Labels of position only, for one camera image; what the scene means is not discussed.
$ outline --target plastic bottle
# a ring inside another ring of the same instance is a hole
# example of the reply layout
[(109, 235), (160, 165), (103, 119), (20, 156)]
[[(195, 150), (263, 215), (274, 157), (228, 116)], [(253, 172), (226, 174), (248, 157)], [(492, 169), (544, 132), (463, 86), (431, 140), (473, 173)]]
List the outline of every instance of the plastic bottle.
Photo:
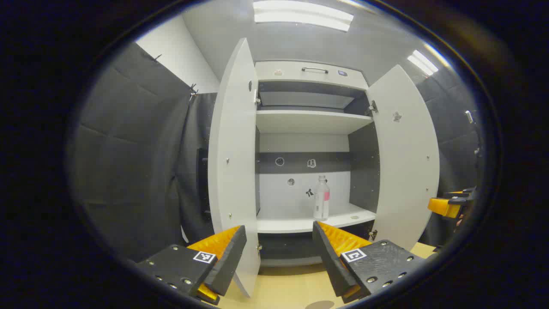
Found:
[(326, 184), (326, 176), (318, 177), (318, 184), (315, 188), (315, 208), (313, 217), (315, 220), (324, 221), (328, 219), (328, 210), (330, 204), (330, 188)]

